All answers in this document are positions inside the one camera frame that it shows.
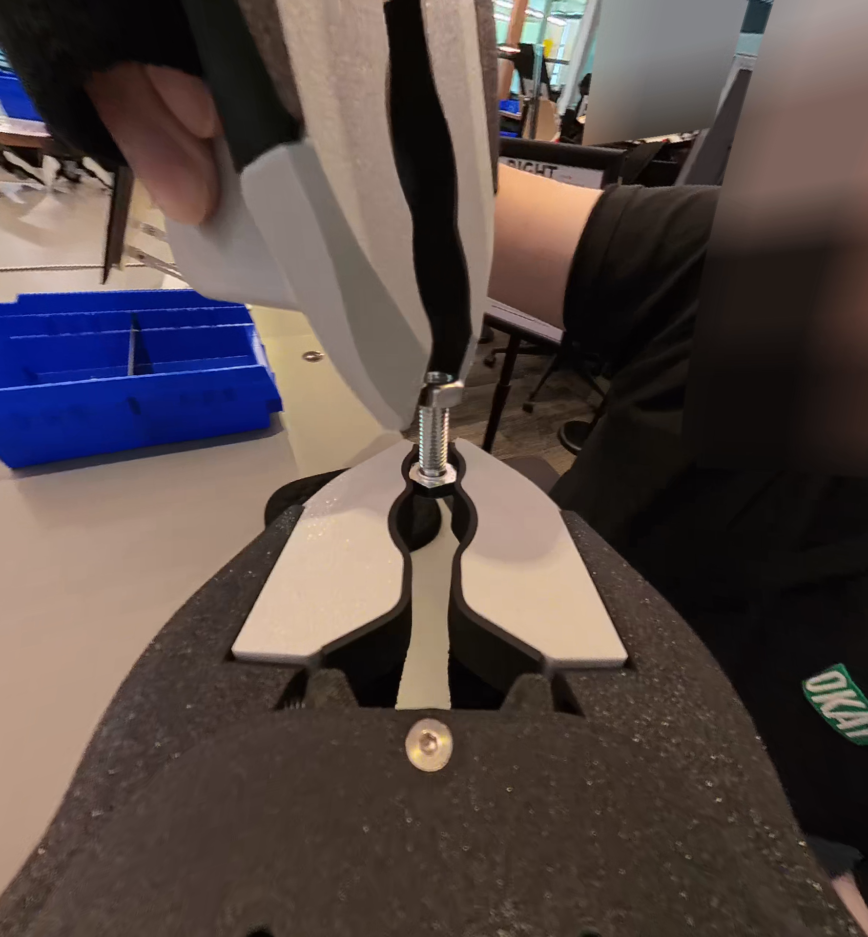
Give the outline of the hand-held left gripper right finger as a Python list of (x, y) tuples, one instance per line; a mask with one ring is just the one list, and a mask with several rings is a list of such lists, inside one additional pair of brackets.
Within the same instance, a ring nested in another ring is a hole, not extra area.
[(457, 556), (463, 608), (542, 670), (623, 667), (626, 648), (556, 504), (472, 443), (455, 452), (474, 514)]

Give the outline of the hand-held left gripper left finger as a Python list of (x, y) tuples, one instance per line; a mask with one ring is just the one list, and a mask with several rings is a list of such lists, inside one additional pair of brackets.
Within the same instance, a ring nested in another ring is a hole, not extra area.
[(235, 659), (313, 666), (407, 608), (411, 560), (397, 514), (413, 493), (412, 451), (400, 440), (308, 499), (231, 646)]

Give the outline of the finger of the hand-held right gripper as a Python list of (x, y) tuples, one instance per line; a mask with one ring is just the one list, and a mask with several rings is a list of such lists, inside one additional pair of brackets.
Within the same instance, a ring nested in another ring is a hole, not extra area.
[(389, 431), (451, 371), (449, 2), (245, 2), (281, 106), (252, 218), (340, 377)]
[(405, 3), (405, 196), (431, 331), (427, 370), (462, 386), (487, 306), (498, 190), (491, 2)]

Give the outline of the silver hex bolt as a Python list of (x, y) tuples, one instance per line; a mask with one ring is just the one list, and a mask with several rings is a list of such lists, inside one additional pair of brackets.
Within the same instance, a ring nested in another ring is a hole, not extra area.
[(418, 399), (418, 459), (426, 474), (442, 474), (449, 463), (450, 410), (462, 400), (464, 384), (454, 375), (429, 371)]

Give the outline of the blue parts bin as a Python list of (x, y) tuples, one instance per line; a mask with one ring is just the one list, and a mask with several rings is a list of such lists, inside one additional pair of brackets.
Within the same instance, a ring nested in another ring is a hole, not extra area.
[[(135, 377), (132, 311), (150, 362)], [(0, 302), (0, 461), (11, 469), (264, 430), (281, 409), (244, 304), (192, 289)]]

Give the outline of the person's right forearm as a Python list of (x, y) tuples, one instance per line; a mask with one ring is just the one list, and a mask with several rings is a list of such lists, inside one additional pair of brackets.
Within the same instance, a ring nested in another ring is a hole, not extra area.
[(561, 328), (574, 255), (602, 195), (500, 163), (489, 298)]

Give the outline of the person's right hand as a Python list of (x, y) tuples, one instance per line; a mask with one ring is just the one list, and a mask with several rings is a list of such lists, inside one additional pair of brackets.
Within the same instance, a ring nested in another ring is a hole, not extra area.
[(86, 90), (134, 176), (164, 216), (198, 226), (217, 208), (214, 142), (221, 135), (205, 83), (168, 66), (123, 63)]

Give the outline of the black framed marker sign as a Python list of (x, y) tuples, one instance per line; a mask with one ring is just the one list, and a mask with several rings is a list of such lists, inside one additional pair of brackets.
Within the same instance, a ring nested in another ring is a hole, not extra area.
[[(498, 165), (503, 163), (560, 183), (604, 190), (607, 185), (618, 181), (623, 158), (622, 150), (611, 147), (538, 143), (503, 137)], [(490, 345), (490, 350), (483, 364), (495, 367), (501, 360), (501, 367), (487, 419), (484, 450), (491, 451), (494, 446), (517, 359), (529, 350), (539, 353), (550, 349), (559, 351), (563, 341), (564, 322), (558, 328), (488, 297), (480, 342)]]

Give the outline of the person's black shirt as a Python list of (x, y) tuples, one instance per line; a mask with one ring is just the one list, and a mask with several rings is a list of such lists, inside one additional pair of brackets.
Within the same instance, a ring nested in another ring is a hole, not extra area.
[(803, 832), (868, 906), (868, 478), (697, 467), (682, 410), (720, 190), (613, 185), (571, 263), (565, 329), (602, 414), (553, 498), (658, 590), (756, 724)]

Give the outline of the blue storage bin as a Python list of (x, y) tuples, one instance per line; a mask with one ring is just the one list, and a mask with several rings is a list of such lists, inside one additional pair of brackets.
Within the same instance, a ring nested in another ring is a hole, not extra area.
[(42, 123), (33, 101), (19, 77), (11, 70), (0, 67), (0, 104), (8, 118)]

